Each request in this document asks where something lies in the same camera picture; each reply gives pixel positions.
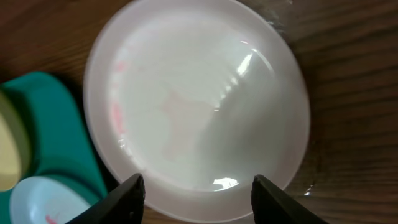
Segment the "white plate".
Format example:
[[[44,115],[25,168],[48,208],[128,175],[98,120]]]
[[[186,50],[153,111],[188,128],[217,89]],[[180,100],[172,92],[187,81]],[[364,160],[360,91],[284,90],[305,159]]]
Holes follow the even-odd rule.
[[[186,222],[250,216],[255,175],[284,189],[307,149],[298,63],[238,1],[130,2],[97,37],[83,92],[113,177],[142,174],[146,205]]]

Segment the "yellow-green plate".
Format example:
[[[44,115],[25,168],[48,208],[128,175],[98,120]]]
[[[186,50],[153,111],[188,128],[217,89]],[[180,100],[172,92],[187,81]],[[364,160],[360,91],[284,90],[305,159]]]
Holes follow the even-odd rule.
[[[29,170],[32,148],[24,123],[1,92],[1,191],[11,190]]]

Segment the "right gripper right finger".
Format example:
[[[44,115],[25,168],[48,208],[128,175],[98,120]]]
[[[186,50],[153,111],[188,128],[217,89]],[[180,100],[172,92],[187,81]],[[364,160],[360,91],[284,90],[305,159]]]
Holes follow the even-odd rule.
[[[327,224],[263,175],[254,177],[251,205],[255,224]]]

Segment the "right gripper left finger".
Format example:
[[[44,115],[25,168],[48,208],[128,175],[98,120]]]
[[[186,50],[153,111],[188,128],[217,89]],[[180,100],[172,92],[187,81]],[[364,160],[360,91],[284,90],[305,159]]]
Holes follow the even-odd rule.
[[[143,176],[134,174],[67,224],[141,224],[145,195]]]

